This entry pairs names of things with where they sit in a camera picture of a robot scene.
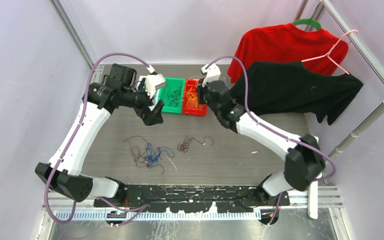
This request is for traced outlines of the green plastic bin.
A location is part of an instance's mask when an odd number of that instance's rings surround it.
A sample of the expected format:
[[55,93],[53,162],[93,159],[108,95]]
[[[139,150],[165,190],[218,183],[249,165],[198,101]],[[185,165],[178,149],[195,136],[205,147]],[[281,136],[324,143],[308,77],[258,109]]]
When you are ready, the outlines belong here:
[[166,77],[166,86],[160,90],[159,100],[164,101],[163,113],[181,114],[185,78]]

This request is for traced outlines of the red plastic bin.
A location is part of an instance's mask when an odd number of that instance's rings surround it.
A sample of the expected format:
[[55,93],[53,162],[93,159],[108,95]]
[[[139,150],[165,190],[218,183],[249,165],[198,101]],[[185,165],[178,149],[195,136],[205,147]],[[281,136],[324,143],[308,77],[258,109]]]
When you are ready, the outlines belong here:
[[187,78],[184,84],[182,114],[193,116],[205,116],[207,114],[207,106],[199,104],[197,85],[198,79]]

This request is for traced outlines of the white plastic bin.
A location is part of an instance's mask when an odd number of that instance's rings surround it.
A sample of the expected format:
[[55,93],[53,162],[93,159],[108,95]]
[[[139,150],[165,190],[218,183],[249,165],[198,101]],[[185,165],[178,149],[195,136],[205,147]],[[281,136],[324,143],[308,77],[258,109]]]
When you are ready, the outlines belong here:
[[[139,91],[139,92],[145,92],[145,79],[146,77],[144,75],[140,75],[139,78],[138,78],[138,83],[136,84],[136,89]],[[158,101],[159,101],[159,97],[160,97],[160,92],[161,90],[157,90],[152,98],[152,106],[151,108],[154,108]]]

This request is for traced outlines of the brown cable clump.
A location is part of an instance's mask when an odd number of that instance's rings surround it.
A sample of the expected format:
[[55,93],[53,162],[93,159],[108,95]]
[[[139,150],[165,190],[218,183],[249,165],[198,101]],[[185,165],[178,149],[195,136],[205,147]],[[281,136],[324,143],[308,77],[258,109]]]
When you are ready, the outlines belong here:
[[182,153],[188,152],[192,142],[197,142],[198,144],[200,144],[202,146],[204,146],[204,145],[212,146],[215,143],[213,138],[209,135],[205,135],[202,140],[199,140],[195,137],[186,135],[183,139],[183,142],[177,144],[177,147],[176,147],[177,151],[182,152]]

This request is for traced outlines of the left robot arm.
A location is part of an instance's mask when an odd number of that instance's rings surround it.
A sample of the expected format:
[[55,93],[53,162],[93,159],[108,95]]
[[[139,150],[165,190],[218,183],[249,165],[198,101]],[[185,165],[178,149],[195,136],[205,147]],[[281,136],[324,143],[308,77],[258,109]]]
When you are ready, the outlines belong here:
[[47,163],[38,163],[36,175],[53,190],[77,203],[88,197],[104,197],[113,206],[121,206],[126,198],[125,184],[110,177],[82,174],[90,147],[104,123],[119,107],[134,109],[146,126],[163,123],[164,102],[156,93],[167,83],[162,74],[148,67],[149,75],[135,81],[137,71],[112,64],[98,82],[88,86],[87,101],[80,105],[75,123],[60,148]]

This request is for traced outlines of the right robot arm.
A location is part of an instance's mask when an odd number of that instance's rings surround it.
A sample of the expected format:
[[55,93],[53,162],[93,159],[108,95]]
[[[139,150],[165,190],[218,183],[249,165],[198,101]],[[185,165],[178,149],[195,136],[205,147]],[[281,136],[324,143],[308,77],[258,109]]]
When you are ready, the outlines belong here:
[[306,190],[325,169],[314,136],[286,132],[247,112],[243,105],[233,102],[223,81],[205,83],[201,79],[196,92],[199,103],[207,105],[224,128],[257,141],[284,161],[281,172],[269,175],[259,184],[257,198],[261,204],[271,205],[278,194],[286,191]]

